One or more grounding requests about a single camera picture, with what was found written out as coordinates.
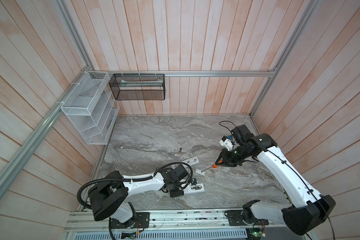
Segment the orange handled screwdriver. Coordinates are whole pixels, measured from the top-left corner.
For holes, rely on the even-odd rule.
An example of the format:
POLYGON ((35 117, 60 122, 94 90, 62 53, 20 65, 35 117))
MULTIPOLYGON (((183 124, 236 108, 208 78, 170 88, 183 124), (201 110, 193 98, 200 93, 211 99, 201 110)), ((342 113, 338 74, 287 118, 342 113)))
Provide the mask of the orange handled screwdriver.
POLYGON ((204 173, 205 171, 207 171, 207 170, 209 170, 209 169, 216 169, 216 168, 218 168, 218 167, 219 167, 218 165, 213 164, 211 167, 208 167, 207 169, 202 170, 201 172, 204 173))

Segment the white remote control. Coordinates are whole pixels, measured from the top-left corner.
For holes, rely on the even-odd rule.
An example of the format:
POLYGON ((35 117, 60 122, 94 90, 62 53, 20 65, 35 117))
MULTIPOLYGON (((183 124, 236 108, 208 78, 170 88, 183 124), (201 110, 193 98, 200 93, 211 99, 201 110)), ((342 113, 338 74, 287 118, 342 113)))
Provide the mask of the white remote control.
POLYGON ((194 186, 187 186, 184 189, 184 195, 204 193, 205 187, 203 183, 196 184, 194 186))
POLYGON ((187 160, 183 160, 182 162, 190 166, 198 165, 200 163, 198 157, 189 158, 187 160))

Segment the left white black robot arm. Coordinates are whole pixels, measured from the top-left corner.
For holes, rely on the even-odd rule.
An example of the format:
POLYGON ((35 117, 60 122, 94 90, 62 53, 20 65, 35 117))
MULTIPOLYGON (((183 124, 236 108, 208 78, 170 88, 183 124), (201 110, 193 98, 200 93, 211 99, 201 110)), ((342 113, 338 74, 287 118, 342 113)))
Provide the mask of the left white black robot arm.
POLYGON ((171 197, 182 196, 192 178, 192 167, 182 162, 169 163, 151 174, 140 176, 127 177, 114 171, 82 186, 80 190, 91 187, 88 191, 89 205, 81 198, 81 193, 77 197, 84 207, 92 210, 95 221, 111 218, 126 224, 136 219, 136 211, 128 202, 129 197, 150 191, 162 191, 171 197))

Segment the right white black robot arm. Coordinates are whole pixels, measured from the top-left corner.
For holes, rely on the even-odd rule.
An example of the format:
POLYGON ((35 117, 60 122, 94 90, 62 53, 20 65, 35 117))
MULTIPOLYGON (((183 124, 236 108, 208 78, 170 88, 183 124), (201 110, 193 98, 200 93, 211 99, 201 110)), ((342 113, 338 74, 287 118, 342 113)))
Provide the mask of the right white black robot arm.
POLYGON ((288 205, 276 205, 252 200, 244 204, 241 216, 246 225, 253 226, 267 220, 284 224, 293 233, 303 236, 329 219, 335 200, 311 186, 270 135, 255 136, 246 125, 235 127, 230 133, 220 140, 223 149, 213 167, 234 168, 252 158, 271 171, 290 202, 288 205))

